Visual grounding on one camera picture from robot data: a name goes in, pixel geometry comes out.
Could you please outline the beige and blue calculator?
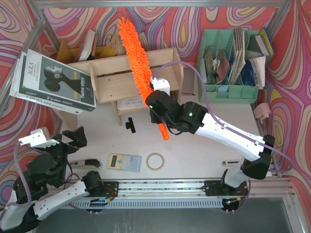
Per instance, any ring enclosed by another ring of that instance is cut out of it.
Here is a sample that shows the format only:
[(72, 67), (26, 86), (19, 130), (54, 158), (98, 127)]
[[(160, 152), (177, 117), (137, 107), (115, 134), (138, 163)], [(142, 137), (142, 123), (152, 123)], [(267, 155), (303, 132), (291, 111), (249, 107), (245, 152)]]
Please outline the beige and blue calculator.
[(107, 168), (130, 172), (140, 172), (141, 160), (142, 157), (139, 155), (111, 153), (109, 155)]

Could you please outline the orange microfiber duster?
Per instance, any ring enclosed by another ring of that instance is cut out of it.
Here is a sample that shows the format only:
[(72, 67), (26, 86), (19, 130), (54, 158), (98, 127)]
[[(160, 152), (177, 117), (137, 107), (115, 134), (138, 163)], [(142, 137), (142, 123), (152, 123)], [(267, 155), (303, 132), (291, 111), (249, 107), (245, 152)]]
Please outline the orange microfiber duster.
[(149, 67), (146, 51), (141, 46), (138, 33), (133, 23), (122, 17), (119, 21), (119, 35), (126, 50), (134, 81), (143, 101), (154, 92), (151, 85), (153, 74)]

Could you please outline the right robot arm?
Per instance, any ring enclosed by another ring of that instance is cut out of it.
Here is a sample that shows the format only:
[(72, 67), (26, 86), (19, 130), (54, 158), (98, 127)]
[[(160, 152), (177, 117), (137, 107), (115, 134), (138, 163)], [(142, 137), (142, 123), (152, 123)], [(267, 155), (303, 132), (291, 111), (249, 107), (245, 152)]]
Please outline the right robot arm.
[(216, 117), (208, 108), (188, 101), (179, 104), (166, 92), (156, 90), (145, 100), (151, 122), (164, 123), (169, 131), (191, 133), (213, 139), (239, 152), (243, 159), (224, 171), (220, 186), (238, 188), (248, 179), (265, 179), (275, 138), (256, 136)]

